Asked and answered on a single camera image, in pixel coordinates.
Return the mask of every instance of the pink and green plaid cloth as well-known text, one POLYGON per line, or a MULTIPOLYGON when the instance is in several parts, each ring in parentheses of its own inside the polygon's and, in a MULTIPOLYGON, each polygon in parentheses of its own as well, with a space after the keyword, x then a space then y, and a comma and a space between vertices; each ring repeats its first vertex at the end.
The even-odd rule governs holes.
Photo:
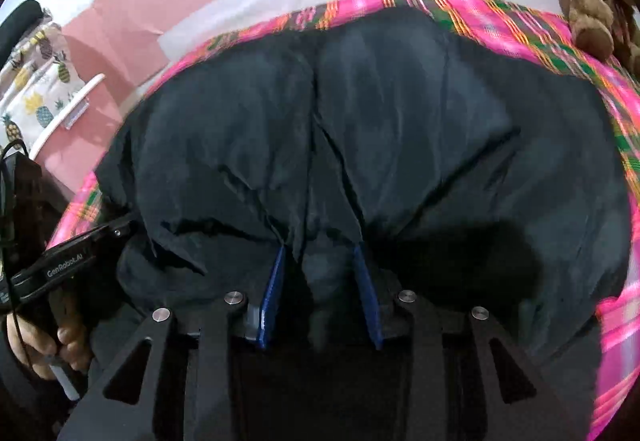
MULTIPOLYGON (((284 30, 328 29, 374 11, 409 5, 441 26, 496 53, 523 58, 557 73, 592 82, 609 110, 625 167, 632 207, 632 243, 625 288, 618 299, 598 307, 604 358, 589 439, 610 421, 640 373, 640 84, 612 59, 601 64, 571 44, 566 21, 502 0, 337 0, 285 14, 248 29, 216 36, 186 55, 151 87, 238 42, 284 30)), ((100 216, 101 193, 90 173, 65 212, 50 246, 90 229, 100 216)))

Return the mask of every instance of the brown stuffed animal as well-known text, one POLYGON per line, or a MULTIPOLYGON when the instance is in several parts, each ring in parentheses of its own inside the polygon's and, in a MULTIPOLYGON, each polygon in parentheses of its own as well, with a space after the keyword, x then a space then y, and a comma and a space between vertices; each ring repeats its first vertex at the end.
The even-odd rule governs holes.
POLYGON ((605 62, 614 55, 640 78, 640 32, 633 0, 560 0, 574 45, 605 62))

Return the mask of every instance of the silver bolt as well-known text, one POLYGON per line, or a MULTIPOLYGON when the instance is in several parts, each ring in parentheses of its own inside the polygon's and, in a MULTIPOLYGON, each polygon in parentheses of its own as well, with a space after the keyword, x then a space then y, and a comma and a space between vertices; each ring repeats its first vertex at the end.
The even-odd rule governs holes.
POLYGON ((244 295, 239 291, 229 291, 229 293, 225 295, 225 302, 230 306, 239 304, 243 299, 244 295))
POLYGON ((398 293, 398 299, 405 304, 415 302, 415 298, 415 293, 410 289, 403 289, 400 293, 398 293))
POLYGON ((489 318, 489 311, 484 307, 476 306, 471 309, 471 316, 476 320, 487 320, 487 318, 489 318))
POLYGON ((164 322, 171 316, 171 311, 166 307, 161 307, 156 309, 151 316, 156 322, 164 322))

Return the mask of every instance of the pineapple print fabric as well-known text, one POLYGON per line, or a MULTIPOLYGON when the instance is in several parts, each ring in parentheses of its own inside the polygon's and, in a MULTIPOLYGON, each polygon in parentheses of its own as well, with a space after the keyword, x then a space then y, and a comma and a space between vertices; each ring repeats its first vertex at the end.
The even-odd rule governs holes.
POLYGON ((0 69, 0 146, 21 138, 28 150, 84 86, 60 26, 47 13, 0 69))

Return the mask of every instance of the blue gripper pad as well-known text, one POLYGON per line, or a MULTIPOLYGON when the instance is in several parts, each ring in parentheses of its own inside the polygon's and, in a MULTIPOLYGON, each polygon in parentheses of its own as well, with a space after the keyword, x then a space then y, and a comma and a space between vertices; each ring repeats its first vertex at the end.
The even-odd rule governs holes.
POLYGON ((276 323, 282 285, 284 283, 284 264, 286 252, 284 246, 280 247, 276 261, 271 268, 271 276, 267 283, 267 290, 260 304, 260 326, 258 328, 257 343, 261 349, 266 349, 271 339, 271 333, 276 323))
POLYGON ((360 302, 369 331, 369 338, 376 346, 376 349, 382 349, 383 335, 382 322, 380 320, 380 302, 378 294, 371 278, 371 273, 367 267, 362 247, 355 247, 354 255, 354 273, 356 283, 358 284, 358 292, 360 293, 360 302))

